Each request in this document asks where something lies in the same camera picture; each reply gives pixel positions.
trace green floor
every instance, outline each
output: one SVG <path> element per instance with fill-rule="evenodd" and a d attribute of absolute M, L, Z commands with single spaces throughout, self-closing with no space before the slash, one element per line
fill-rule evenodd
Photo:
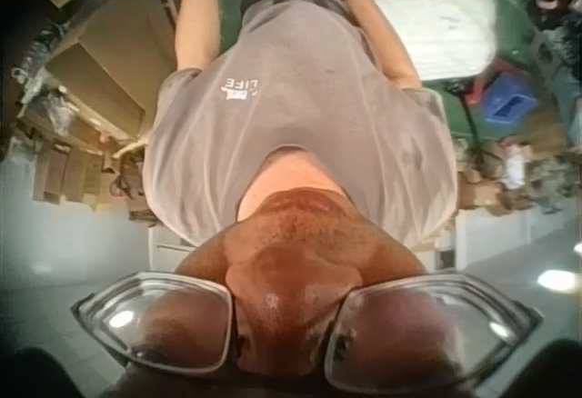
<path fill-rule="evenodd" d="M 241 25 L 238 7 L 241 0 L 221 0 L 223 9 L 223 47 L 226 49 L 237 39 Z M 498 0 L 497 43 L 501 56 L 516 65 L 527 67 L 526 40 L 531 38 L 531 27 L 524 12 L 518 11 L 508 1 Z M 439 85 L 430 85 L 439 90 Z M 451 132 L 454 135 L 469 136 L 467 120 L 457 99 L 443 94 Z M 520 133 L 521 126 L 503 126 L 485 121 L 477 109 L 474 113 L 479 133 L 483 138 L 498 138 L 507 134 Z"/>

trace man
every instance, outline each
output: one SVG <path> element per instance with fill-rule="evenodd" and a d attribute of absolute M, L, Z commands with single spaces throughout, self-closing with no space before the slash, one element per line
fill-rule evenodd
<path fill-rule="evenodd" d="M 409 249 L 455 211 L 453 145 L 374 0 L 243 9 L 219 56 L 218 0 L 182 0 L 145 189 L 198 246 L 176 273 L 233 295 L 239 368 L 303 375 L 350 291 L 426 273 Z"/>

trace blue crate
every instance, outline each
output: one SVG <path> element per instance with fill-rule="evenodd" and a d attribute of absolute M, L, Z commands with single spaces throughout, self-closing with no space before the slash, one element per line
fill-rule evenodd
<path fill-rule="evenodd" d="M 489 123 L 512 125 L 536 107 L 537 99 L 523 76 L 502 73 L 483 94 L 481 105 Z"/>

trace white plastic bag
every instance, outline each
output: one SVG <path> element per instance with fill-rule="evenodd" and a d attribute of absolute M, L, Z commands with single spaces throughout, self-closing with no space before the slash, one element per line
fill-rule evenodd
<path fill-rule="evenodd" d="M 501 182 L 509 191 L 526 185 L 526 159 L 521 153 L 521 148 L 517 144 L 506 148 L 505 172 Z"/>

